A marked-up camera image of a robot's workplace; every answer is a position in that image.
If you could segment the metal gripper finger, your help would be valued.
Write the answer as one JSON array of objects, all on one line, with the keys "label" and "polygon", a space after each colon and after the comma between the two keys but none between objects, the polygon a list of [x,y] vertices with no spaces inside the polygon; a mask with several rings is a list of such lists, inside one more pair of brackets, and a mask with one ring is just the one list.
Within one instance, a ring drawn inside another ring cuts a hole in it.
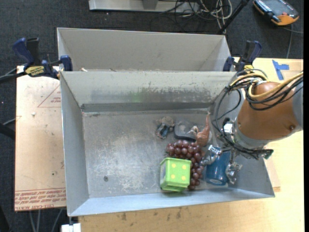
[{"label": "metal gripper finger", "polygon": [[228,182],[231,184],[234,184],[236,179],[237,179],[237,174],[238,172],[242,169],[243,165],[238,164],[237,162],[229,162],[226,170],[225,170],[225,175],[228,179]]},{"label": "metal gripper finger", "polygon": [[204,156],[201,158],[200,165],[207,166],[213,164],[221,155],[221,149],[210,145]]}]

